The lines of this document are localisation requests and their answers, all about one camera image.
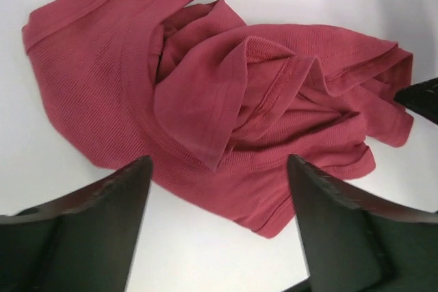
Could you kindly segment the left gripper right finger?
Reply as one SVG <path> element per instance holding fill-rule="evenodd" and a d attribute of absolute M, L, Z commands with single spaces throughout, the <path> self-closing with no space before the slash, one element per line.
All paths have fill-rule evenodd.
<path fill-rule="evenodd" d="M 309 277 L 291 291 L 436 291 L 437 214 L 379 198 L 299 156 L 289 186 Z"/>

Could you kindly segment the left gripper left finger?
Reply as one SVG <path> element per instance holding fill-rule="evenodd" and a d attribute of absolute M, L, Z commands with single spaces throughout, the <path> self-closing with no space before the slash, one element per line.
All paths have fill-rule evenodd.
<path fill-rule="evenodd" d="M 124 291 L 153 164 L 140 157 L 61 198 L 1 216 L 2 291 Z"/>

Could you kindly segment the maroon garment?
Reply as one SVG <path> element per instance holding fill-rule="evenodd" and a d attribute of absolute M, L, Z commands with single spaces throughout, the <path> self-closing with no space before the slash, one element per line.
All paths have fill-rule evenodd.
<path fill-rule="evenodd" d="M 55 0 L 22 33 L 49 120 L 94 165 L 149 155 L 158 185 L 266 238 L 295 214 L 290 154 L 361 178 L 365 139 L 400 147 L 413 125 L 394 101 L 412 54 L 341 27 L 248 25 L 223 0 Z"/>

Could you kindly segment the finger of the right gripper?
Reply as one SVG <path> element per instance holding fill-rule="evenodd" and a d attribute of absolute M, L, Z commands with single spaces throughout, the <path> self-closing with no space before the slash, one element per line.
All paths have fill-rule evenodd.
<path fill-rule="evenodd" d="M 438 122 L 437 83 L 438 79 L 430 79 L 413 84 L 398 91 L 394 100 L 423 118 Z"/>

